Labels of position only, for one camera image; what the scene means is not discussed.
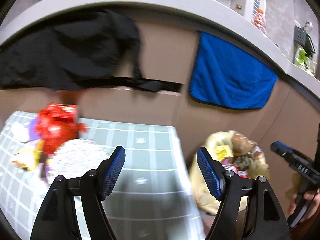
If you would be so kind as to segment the right hand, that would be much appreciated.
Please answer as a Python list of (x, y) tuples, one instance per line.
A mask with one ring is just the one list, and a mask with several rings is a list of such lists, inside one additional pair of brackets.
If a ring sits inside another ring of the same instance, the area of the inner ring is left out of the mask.
[[(287, 196), (290, 200), (290, 205), (288, 209), (288, 215), (292, 215), (295, 211), (297, 205), (296, 205), (296, 198), (297, 198), (297, 190), (294, 188), (291, 188), (289, 191), (287, 191)], [(309, 209), (307, 210), (304, 217), (300, 220), (300, 222), (304, 222), (308, 219), (310, 219), (318, 210), (319, 207), (319, 194), (317, 191), (308, 191), (304, 194), (304, 199), (311, 201), (311, 205)]]

